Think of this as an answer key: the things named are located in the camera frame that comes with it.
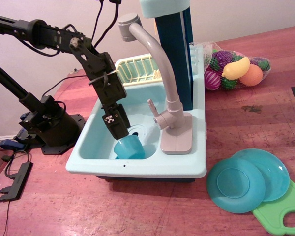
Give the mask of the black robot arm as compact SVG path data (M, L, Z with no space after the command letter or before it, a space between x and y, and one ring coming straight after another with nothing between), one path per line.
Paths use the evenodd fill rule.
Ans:
M111 135L116 140L128 135L130 122L123 106L117 103L127 96L125 88L110 55L97 52L91 39L76 30L53 27L43 20L27 22L3 16L0 16L0 34L12 35L23 44L29 42L35 50L49 48L73 54L97 93L105 112L102 119Z

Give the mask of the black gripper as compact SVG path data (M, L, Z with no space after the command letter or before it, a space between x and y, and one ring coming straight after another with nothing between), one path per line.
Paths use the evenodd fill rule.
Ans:
M102 105L112 105L127 96L126 90L116 72L106 73L92 80L97 96ZM128 135L130 121L122 104L102 107L105 114L102 119L113 136L119 140Z

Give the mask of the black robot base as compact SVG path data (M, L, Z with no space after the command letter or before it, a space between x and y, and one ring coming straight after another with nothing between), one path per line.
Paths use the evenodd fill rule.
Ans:
M52 96L38 100L28 93L19 99L29 112L23 114L22 129L14 140L28 148L39 148L44 155L63 154L77 142L86 121L80 114L70 115L66 104Z

